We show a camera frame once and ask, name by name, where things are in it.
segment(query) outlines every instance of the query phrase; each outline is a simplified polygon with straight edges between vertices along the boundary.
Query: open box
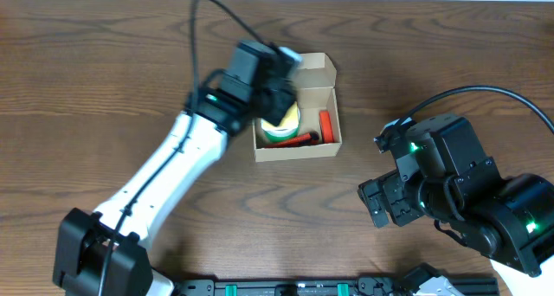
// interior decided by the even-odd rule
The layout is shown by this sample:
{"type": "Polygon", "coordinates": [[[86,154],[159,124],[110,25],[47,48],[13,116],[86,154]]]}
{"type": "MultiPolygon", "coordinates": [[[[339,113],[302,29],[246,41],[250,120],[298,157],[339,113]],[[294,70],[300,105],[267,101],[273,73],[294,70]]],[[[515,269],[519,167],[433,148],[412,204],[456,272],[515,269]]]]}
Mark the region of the open box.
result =
{"type": "Polygon", "coordinates": [[[293,77],[297,89],[300,109],[300,129],[298,134],[317,132],[319,143],[298,148],[264,148],[269,145],[260,120],[254,121],[254,155],[256,162],[288,160],[295,158],[334,157],[343,143],[338,124],[335,78],[337,69],[324,53],[302,54],[302,63],[293,77]],[[329,111],[334,143],[322,144],[319,111],[329,111]]]}

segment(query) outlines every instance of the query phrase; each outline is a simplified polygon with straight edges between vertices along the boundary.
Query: yellow object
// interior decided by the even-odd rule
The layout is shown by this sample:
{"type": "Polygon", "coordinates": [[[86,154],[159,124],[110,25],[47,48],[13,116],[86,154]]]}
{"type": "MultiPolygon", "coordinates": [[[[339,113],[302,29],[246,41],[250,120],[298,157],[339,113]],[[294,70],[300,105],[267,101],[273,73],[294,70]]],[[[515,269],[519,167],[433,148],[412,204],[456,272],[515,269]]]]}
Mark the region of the yellow object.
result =
{"type": "Polygon", "coordinates": [[[264,131],[278,131],[278,130],[290,130],[298,128],[299,125],[299,113],[298,113],[298,104],[294,102],[294,104],[288,108],[287,114],[285,114],[285,117],[280,122],[279,126],[274,126],[269,124],[266,120],[261,120],[261,129],[264,131]]]}

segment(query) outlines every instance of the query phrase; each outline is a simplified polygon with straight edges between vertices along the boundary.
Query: wooden table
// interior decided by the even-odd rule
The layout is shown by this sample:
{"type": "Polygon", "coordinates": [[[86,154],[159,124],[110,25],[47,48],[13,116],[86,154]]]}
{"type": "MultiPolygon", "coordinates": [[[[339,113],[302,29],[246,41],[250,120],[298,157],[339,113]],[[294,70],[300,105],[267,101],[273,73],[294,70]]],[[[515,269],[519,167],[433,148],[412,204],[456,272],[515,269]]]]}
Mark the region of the wooden table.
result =
{"type": "MultiPolygon", "coordinates": [[[[2,295],[62,294],[60,220],[106,200],[169,131],[190,89],[189,2],[0,0],[2,295]]],[[[400,274],[424,261],[495,275],[428,218],[375,229],[356,188],[394,167],[371,142],[383,124],[443,90],[509,87],[554,115],[554,4],[225,3],[268,40],[332,58],[345,143],[335,158],[257,164],[244,132],[173,211],[152,265],[220,279],[400,274]]],[[[202,74],[226,67],[245,35],[211,5],[198,24],[202,74]]],[[[503,176],[554,180],[554,141],[516,101],[468,93],[416,117],[445,112],[470,118],[503,176]]]]}

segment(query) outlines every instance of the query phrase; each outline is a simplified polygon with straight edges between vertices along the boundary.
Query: wooden surface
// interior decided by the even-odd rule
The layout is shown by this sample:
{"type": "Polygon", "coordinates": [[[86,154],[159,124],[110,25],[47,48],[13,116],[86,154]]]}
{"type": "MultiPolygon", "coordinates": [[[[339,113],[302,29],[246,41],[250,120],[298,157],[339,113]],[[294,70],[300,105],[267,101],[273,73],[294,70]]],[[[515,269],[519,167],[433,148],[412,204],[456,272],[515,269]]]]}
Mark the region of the wooden surface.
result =
{"type": "MultiPolygon", "coordinates": [[[[509,87],[554,115],[554,4],[228,0],[268,40],[326,52],[338,69],[344,145],[335,158],[256,164],[235,139],[173,211],[152,250],[174,275],[220,279],[398,273],[421,262],[493,275],[490,262],[419,219],[372,226],[356,188],[392,170],[371,140],[440,91],[509,87]]],[[[56,233],[158,147],[190,87],[189,0],[0,0],[0,288],[61,294],[56,233]]],[[[204,5],[203,74],[244,34],[204,5]]],[[[507,97],[470,93],[417,115],[467,115],[503,176],[554,180],[554,142],[507,97]]],[[[506,286],[500,282],[503,295],[506,286]]]]}

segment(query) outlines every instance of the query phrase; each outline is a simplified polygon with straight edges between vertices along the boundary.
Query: box lid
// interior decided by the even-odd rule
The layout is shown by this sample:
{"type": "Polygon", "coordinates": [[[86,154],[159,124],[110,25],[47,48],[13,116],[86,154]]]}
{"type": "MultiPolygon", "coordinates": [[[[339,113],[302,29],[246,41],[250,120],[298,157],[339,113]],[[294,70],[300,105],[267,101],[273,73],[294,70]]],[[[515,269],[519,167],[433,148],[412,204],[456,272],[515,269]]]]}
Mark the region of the box lid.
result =
{"type": "Polygon", "coordinates": [[[297,89],[335,87],[337,69],[325,53],[302,54],[293,83],[297,89]]]}

